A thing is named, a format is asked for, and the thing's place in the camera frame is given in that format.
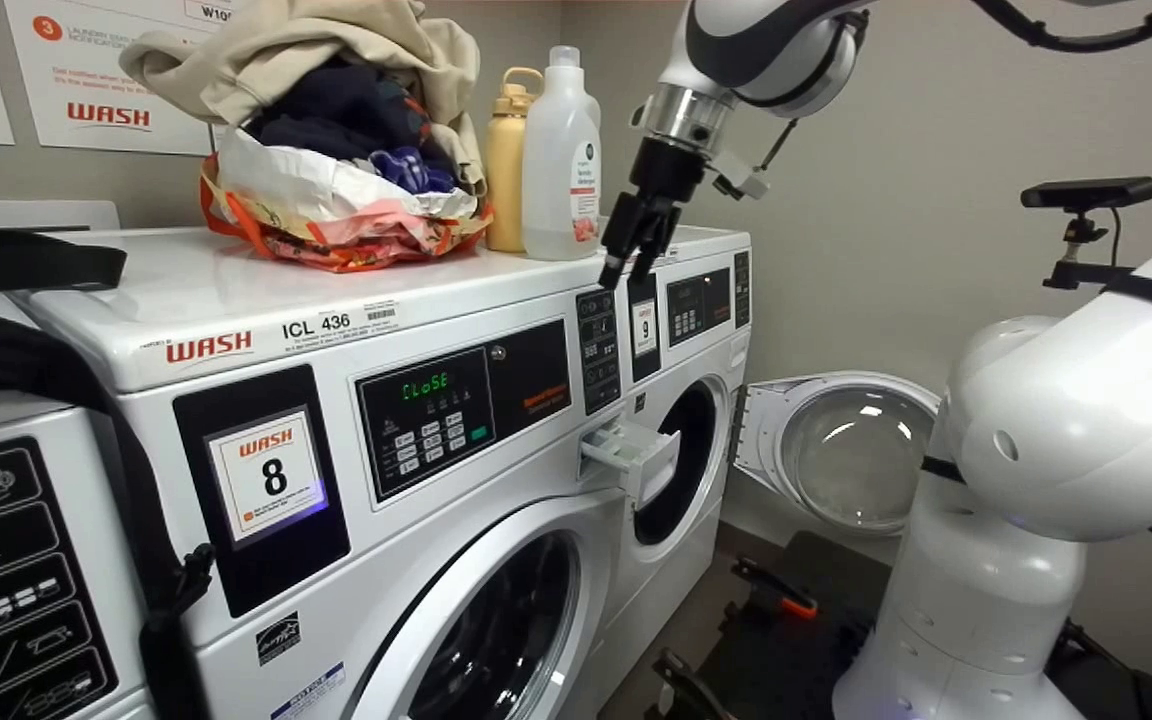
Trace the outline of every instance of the yellow bottle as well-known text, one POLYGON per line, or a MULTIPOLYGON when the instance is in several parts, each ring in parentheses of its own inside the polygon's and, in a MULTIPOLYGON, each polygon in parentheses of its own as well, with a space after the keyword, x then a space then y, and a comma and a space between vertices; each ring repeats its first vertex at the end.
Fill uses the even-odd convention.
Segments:
POLYGON ((527 107, 533 92, 516 85, 516 77, 533 77, 541 85, 535 69, 509 69, 500 79, 491 127, 488 127, 488 203, 491 203, 491 228, 488 247, 525 258, 525 132, 527 132, 527 107))

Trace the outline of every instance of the white robot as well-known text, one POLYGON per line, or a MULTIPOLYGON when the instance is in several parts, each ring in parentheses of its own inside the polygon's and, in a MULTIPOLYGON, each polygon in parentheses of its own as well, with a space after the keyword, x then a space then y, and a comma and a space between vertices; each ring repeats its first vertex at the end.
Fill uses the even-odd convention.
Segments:
MULTIPOLYGON (((1008 34, 1059 53, 1152 36, 1053 36, 1003 0, 1008 34)), ((761 191, 719 154, 723 115, 824 107, 862 43, 862 0, 690 0, 659 95, 640 112, 635 191, 609 222, 602 283, 626 258, 649 275, 680 203, 712 168, 761 191)), ((838 720, 1062 720, 1043 677, 1084 580, 1084 545, 1152 528, 1152 262, 1062 321, 985 330, 955 366, 879 619, 831 693, 838 720)))

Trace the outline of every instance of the clothes pile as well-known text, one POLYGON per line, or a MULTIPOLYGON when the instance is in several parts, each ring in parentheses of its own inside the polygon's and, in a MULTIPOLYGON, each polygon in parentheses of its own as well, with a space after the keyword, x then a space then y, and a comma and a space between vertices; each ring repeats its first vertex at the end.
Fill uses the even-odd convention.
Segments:
POLYGON ((353 272, 488 228, 478 50, 420 0, 249 0, 205 43, 147 34, 118 66, 210 125, 205 222, 261 258, 353 272))

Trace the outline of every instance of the machine top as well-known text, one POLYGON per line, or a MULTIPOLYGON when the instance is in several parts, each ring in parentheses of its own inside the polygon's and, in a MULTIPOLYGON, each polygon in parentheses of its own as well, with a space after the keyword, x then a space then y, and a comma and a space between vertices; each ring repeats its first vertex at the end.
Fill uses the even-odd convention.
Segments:
POLYGON ((333 275, 256 262, 205 228, 79 231, 62 241, 122 247, 122 283, 111 293, 33 293, 20 298, 20 307, 77 344, 116 392, 590 289, 599 272, 599 258, 544 265, 478 254, 333 275))

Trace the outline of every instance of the white bottle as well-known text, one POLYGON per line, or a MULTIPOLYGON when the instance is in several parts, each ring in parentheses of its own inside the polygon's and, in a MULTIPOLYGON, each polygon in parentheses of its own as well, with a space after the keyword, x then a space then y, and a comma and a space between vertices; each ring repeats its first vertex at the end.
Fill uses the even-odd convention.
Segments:
POLYGON ((582 92, 581 50, 554 43, 525 132, 525 254, 544 262, 599 247, 599 104, 582 92))

